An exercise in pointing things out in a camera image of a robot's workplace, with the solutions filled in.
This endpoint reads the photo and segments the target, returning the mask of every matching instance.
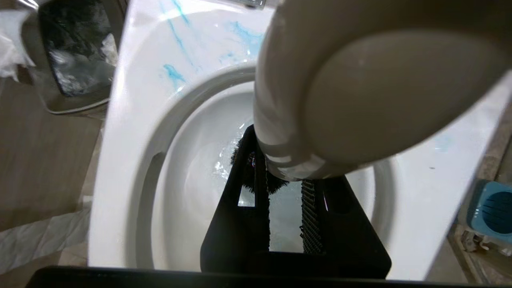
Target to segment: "plastic bag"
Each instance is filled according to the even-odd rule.
[[[110,85],[117,49],[100,0],[55,1],[39,10],[44,46],[66,96]]]
[[[17,65],[34,65],[20,37],[23,21],[28,15],[27,11],[0,11],[0,77],[12,77],[18,81]]]

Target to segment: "tiled floor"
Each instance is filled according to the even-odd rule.
[[[480,163],[480,169],[476,173],[477,179],[498,181],[503,184],[511,184],[512,181],[512,104],[506,108],[500,124],[492,141]],[[466,271],[466,276],[471,283],[479,284],[511,284],[512,263],[511,257],[505,257],[499,253],[499,249],[491,248],[489,251],[478,248],[473,252],[466,252],[461,242],[462,233],[472,231],[466,224],[466,215],[473,194],[469,192],[462,202],[459,213],[453,225],[449,238],[456,249],[455,254],[461,266]]]
[[[96,119],[51,115],[33,86],[0,78],[0,232],[87,208],[100,128]],[[7,243],[19,242],[0,239]],[[0,275],[0,286],[24,287],[41,267],[86,259],[86,243],[67,247]]]
[[[447,240],[443,242],[426,281],[467,283],[464,271]]]

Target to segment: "blue container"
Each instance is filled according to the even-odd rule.
[[[512,243],[512,188],[481,180],[467,212],[467,223],[475,231]]]

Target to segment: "water splash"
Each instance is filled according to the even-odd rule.
[[[180,82],[183,84],[186,83],[185,78],[183,78],[183,75],[178,73],[176,68],[174,68],[174,66],[172,66],[172,65],[165,64],[163,67],[167,71],[167,75],[173,82],[174,89],[176,89],[177,91],[180,91],[181,90],[181,86],[179,85]]]
[[[240,43],[245,46],[245,53],[248,56],[251,58],[256,58],[258,56],[263,40],[263,34],[250,32],[247,28],[240,25],[238,21],[229,23],[229,30],[240,38]]]
[[[224,180],[227,180],[227,178],[229,178],[229,172],[224,168],[224,165],[222,165],[219,161],[215,164],[214,174],[221,176]]]

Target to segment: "toilet bowl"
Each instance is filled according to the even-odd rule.
[[[131,2],[89,265],[200,270],[231,154],[252,124],[255,60],[272,13],[226,1]],[[506,80],[423,143],[348,175],[392,259],[389,279],[426,276],[509,99]],[[271,250],[302,249],[299,193],[291,183],[270,197]],[[250,197],[242,193],[241,202]]]

